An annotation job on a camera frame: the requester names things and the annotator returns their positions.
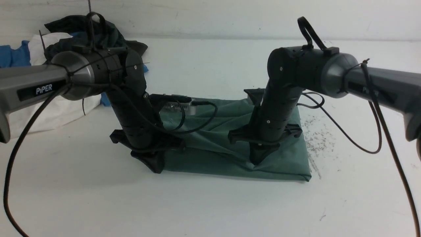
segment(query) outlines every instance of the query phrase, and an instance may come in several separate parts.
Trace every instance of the black mounting bracket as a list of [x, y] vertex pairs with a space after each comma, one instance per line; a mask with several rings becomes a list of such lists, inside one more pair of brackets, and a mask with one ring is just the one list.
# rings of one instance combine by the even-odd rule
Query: black mounting bracket
[[123, 130], [116, 129], [109, 136], [111, 141], [121, 143], [132, 150], [130, 155], [145, 164], [152, 172], [160, 174], [165, 166], [165, 152], [168, 150], [184, 150], [185, 141], [181, 138], [168, 134], [161, 134], [158, 143], [146, 149], [136, 149], [132, 147], [127, 140]]

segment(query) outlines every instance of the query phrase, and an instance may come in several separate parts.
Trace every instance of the piper logo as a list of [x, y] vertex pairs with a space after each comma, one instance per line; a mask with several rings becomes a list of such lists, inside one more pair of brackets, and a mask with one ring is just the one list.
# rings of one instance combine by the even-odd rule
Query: piper logo
[[53, 89], [53, 85], [52, 84], [41, 86], [41, 87], [37, 87], [37, 89], [35, 90], [35, 94], [36, 95], [44, 94], [46, 92], [51, 91], [52, 89]]

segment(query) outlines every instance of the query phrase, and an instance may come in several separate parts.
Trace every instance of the pile of fabric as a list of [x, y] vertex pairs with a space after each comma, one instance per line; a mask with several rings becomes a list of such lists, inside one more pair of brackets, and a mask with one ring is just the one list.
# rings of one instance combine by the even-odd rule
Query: pile of fabric
[[[71, 50], [72, 45], [87, 45], [88, 36], [85, 32], [85, 21], [86, 16], [74, 15], [45, 24], [45, 27], [50, 31], [49, 34], [43, 35], [46, 46], [45, 52], [39, 35], [34, 35], [30, 41], [22, 41], [18, 49], [12, 49], [9, 45], [0, 46], [0, 68], [46, 64], [59, 52]], [[94, 22], [93, 28], [97, 43], [104, 47], [129, 47], [141, 56], [148, 48], [144, 43], [125, 40], [111, 22], [107, 22], [106, 35], [101, 32], [99, 23]], [[105, 94], [86, 98], [84, 100], [85, 113], [88, 114], [100, 103], [110, 106]], [[13, 112], [8, 116], [11, 138], [20, 135], [31, 116], [40, 106], [41, 103]], [[55, 129], [83, 115], [82, 101], [70, 101], [62, 97], [56, 97], [41, 113], [29, 132]]]

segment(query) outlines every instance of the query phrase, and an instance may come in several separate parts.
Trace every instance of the green cloth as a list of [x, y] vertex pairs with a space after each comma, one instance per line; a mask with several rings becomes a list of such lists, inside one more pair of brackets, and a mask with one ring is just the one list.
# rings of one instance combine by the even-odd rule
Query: green cloth
[[[249, 143], [240, 141], [232, 145], [228, 140], [230, 130], [248, 124], [253, 105], [248, 99], [200, 100], [211, 101], [218, 106], [216, 117], [198, 132], [178, 135], [185, 139], [186, 149], [183, 152], [167, 151], [164, 170], [275, 180], [310, 180], [303, 135], [281, 142], [279, 150], [267, 156], [260, 164], [253, 165], [249, 160]], [[195, 115], [186, 116], [180, 130], [202, 125], [210, 118], [213, 110], [212, 106], [198, 106]], [[170, 129], [177, 127], [181, 115], [161, 112], [161, 119], [164, 126]], [[301, 125], [297, 108], [294, 109], [289, 123]]]

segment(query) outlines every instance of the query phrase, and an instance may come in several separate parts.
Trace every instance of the white tabletop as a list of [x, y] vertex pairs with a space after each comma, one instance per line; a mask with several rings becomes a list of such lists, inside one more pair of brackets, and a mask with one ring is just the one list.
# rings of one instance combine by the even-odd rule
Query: white tabletop
[[[265, 87], [269, 53], [304, 40], [138, 39], [149, 93], [242, 99]], [[327, 41], [369, 66], [421, 73], [421, 43]], [[354, 96], [327, 98], [337, 122], [364, 147], [377, 144], [373, 115]], [[402, 116], [383, 109], [418, 207], [421, 162]], [[96, 108], [62, 128], [31, 134], [12, 172], [11, 211], [31, 237], [413, 236], [407, 197], [387, 144], [354, 147], [321, 110], [300, 108], [309, 183], [180, 172], [154, 174], [109, 135], [120, 125]], [[0, 144], [0, 177], [16, 140]], [[4, 213], [1, 236], [18, 236]]]

